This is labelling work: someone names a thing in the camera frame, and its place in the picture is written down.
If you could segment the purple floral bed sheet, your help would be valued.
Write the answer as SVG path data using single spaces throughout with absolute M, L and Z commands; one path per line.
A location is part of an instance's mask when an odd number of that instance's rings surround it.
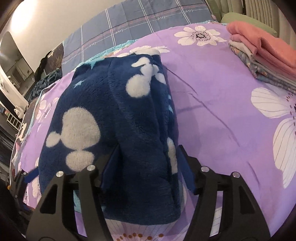
M 295 230 L 295 96 L 257 81 L 226 42 L 178 44 L 175 27 L 129 51 L 156 47 L 169 70 L 180 142 L 215 171 L 238 171 L 272 234 Z

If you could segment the folded coral pink garment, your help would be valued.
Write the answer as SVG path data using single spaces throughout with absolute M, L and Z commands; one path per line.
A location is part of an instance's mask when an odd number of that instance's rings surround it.
M 251 46 L 252 54 L 282 70 L 283 74 L 295 78 L 295 49 L 284 40 L 242 21 L 231 22 L 226 28 L 232 37 L 242 36 L 241 42 Z

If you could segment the dark teal crumpled blanket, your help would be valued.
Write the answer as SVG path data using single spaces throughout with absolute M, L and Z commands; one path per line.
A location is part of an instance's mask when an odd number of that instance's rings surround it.
M 38 81 L 32 89 L 32 92 L 29 95 L 28 102 L 32 102 L 35 98 L 39 97 L 41 91 L 57 80 L 62 78 L 62 70 L 57 68 L 56 70 L 52 71 L 48 75 L 46 75 L 43 79 Z

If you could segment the navy fleece star garment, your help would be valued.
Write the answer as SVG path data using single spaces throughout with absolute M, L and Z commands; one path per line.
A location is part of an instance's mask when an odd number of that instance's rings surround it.
M 102 174 L 107 219 L 165 225 L 181 215 L 175 115 L 161 54 L 150 49 L 81 64 L 61 94 L 39 157 L 44 192 L 119 148 Z

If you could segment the green pillow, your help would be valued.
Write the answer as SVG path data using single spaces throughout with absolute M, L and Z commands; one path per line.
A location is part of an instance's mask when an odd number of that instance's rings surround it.
M 278 37 L 278 8 L 272 1 L 206 1 L 212 17 L 220 23 L 247 22 Z

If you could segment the blue plaid quilt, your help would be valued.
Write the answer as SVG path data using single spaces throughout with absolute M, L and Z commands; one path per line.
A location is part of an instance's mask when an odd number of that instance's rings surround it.
M 211 19 L 205 1 L 123 1 L 103 10 L 64 40 L 63 72 L 126 41 Z

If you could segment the beige pleated curtain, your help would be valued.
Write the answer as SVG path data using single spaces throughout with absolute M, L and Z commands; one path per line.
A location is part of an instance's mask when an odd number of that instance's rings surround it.
M 226 1 L 221 23 L 247 22 L 286 42 L 294 36 L 287 18 L 273 1 Z

